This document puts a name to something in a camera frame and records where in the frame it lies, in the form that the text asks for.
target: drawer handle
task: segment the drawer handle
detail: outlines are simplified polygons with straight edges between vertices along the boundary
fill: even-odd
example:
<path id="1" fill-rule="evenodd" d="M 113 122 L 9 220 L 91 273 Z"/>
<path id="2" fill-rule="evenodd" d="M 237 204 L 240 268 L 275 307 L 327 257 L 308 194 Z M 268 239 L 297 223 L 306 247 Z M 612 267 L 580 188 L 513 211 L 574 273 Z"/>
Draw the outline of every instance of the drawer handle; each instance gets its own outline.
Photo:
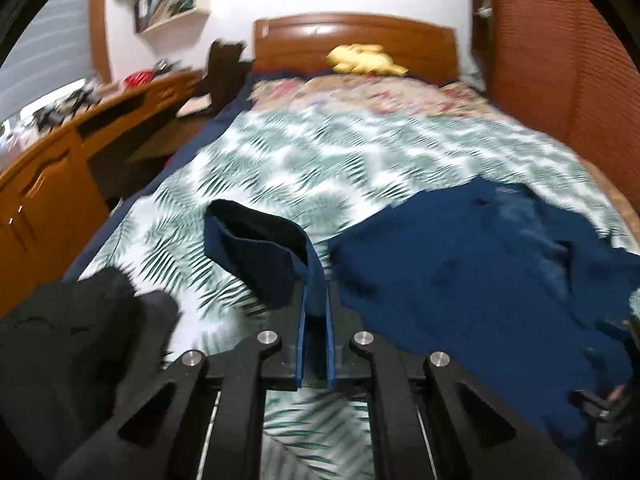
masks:
<path id="1" fill-rule="evenodd" d="M 18 206 L 18 211 L 16 212 L 16 214 L 18 214 L 20 211 L 22 211 L 21 205 Z M 12 223 L 14 223 L 14 217 L 9 218 L 9 225 L 11 225 Z"/>
<path id="2" fill-rule="evenodd" d="M 172 97 L 174 94 L 175 94 L 175 89 L 169 88 L 168 90 L 165 90 L 160 94 L 160 100 L 163 101 L 165 99 L 168 99 L 169 97 Z"/>

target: black cloth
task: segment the black cloth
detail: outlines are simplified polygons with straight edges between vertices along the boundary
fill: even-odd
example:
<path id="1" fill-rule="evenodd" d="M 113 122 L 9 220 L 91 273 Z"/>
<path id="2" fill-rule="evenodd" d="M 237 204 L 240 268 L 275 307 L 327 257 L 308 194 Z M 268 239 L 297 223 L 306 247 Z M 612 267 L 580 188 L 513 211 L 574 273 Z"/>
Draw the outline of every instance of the black cloth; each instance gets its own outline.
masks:
<path id="1" fill-rule="evenodd" d="M 0 320 L 4 433 L 44 478 L 110 418 L 116 388 L 125 399 L 158 370 L 177 306 L 170 300 L 150 315 L 157 300 L 136 298 L 128 278 L 108 267 L 80 282 L 41 286 Z M 0 459 L 0 478 L 25 477 L 26 469 L 10 466 Z"/>
<path id="2" fill-rule="evenodd" d="M 0 417 L 0 478 L 45 480 Z"/>
<path id="3" fill-rule="evenodd" d="M 142 330 L 133 345 L 127 373 L 116 388 L 115 410 L 153 379 L 162 365 L 166 343 L 178 319 L 178 304 L 161 290 L 138 297 Z"/>

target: floral bedding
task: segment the floral bedding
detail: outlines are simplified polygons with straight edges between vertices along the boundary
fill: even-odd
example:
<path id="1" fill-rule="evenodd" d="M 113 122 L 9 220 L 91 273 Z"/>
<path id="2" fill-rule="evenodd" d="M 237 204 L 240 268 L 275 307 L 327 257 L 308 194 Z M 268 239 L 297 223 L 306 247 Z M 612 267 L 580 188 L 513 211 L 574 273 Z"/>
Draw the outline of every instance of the floral bedding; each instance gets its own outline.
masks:
<path id="1" fill-rule="evenodd" d="M 288 83 L 279 98 L 297 89 Z M 243 282 L 204 255 L 203 211 L 213 199 L 297 222 L 328 266 L 328 238 L 419 190 L 476 175 L 527 184 L 544 200 L 585 215 L 616 246 L 637 248 L 576 155 L 546 135 L 512 121 L 311 106 L 240 114 L 219 140 L 137 200 L 83 277 L 113 265 L 140 294 L 171 293 L 181 318 L 168 362 L 191 348 L 225 351 L 261 330 L 268 313 Z M 630 298 L 632 307 L 638 300 Z M 374 477 L 360 400 L 309 385 L 269 392 L 263 431 L 262 480 Z"/>
<path id="2" fill-rule="evenodd" d="M 259 82 L 251 99 L 255 111 L 321 107 L 327 113 L 368 110 L 513 122 L 463 82 L 438 88 L 411 78 L 327 75 L 307 82 L 299 78 Z"/>

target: wooden desk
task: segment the wooden desk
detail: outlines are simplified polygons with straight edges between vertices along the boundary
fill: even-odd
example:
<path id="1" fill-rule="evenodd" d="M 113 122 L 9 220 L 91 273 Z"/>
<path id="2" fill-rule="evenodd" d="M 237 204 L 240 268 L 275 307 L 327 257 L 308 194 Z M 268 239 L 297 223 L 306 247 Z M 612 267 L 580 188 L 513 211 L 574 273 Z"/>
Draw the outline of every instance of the wooden desk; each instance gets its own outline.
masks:
<path id="1" fill-rule="evenodd" d="M 60 279 L 108 218 L 87 159 L 188 99 L 201 72 L 172 73 L 65 121 L 0 173 L 0 316 Z"/>

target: bed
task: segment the bed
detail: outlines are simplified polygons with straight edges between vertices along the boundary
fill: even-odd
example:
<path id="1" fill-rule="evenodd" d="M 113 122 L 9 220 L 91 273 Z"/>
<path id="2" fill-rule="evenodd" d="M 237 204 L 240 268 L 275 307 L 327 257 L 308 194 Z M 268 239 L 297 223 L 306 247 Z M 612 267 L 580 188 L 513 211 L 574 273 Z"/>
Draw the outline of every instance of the bed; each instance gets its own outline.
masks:
<path id="1" fill-rule="evenodd" d="M 328 272 L 327 239 L 419 190 L 478 174 L 527 184 L 638 251 L 638 219 L 616 195 L 625 222 L 597 169 L 455 82 L 452 29 L 321 13 L 258 20 L 254 41 L 254 72 L 238 97 L 113 212 L 66 274 L 117 266 L 139 293 L 169 291 L 182 317 L 167 362 L 191 348 L 228 350 L 268 319 L 244 283 L 203 254 L 202 216 L 214 198 L 296 221 Z M 318 76 L 343 43 L 382 44 L 414 79 Z M 268 395 L 261 478 L 373 478 L 366 403 L 313 386 Z"/>

